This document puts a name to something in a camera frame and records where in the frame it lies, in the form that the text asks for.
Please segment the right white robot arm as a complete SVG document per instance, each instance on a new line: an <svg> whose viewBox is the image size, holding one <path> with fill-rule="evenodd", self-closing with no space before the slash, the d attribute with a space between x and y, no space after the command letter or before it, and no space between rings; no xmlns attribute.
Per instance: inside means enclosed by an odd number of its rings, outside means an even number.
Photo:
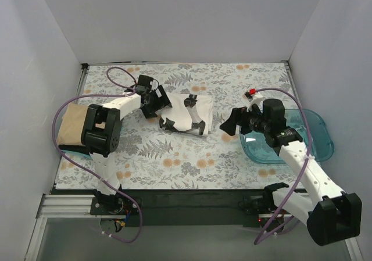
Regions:
<svg viewBox="0 0 372 261"><path fill-rule="evenodd" d="M285 108L279 99L265 99L260 109L234 108L220 125L228 135L261 133L267 145L292 169L304 186L309 199L294 192L294 187L278 183L266 186L263 206L270 213L284 209L306 225L313 241L320 246L357 237L360 234L362 201L332 181L311 154L310 145L287 126Z"/></svg>

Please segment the white t shirt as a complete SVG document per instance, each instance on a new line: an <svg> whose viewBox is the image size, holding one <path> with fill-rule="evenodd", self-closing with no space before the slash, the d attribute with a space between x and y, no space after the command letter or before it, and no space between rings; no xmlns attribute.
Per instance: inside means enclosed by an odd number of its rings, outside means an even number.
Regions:
<svg viewBox="0 0 372 261"><path fill-rule="evenodd" d="M160 112L159 127L175 133L206 137L212 130L213 97L167 93L171 105Z"/></svg>

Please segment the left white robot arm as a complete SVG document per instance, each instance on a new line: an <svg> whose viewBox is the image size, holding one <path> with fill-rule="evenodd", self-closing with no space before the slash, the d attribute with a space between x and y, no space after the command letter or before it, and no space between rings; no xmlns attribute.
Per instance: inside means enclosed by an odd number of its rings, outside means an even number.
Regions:
<svg viewBox="0 0 372 261"><path fill-rule="evenodd" d="M133 92L125 92L101 105L91 104L87 109L81 143L92 158L99 179L94 196L110 214L118 214L124 209L113 156L119 146L123 118L140 109L145 118L151 119L157 116L157 111L171 107L163 86L153 87L154 80L140 75Z"/></svg>

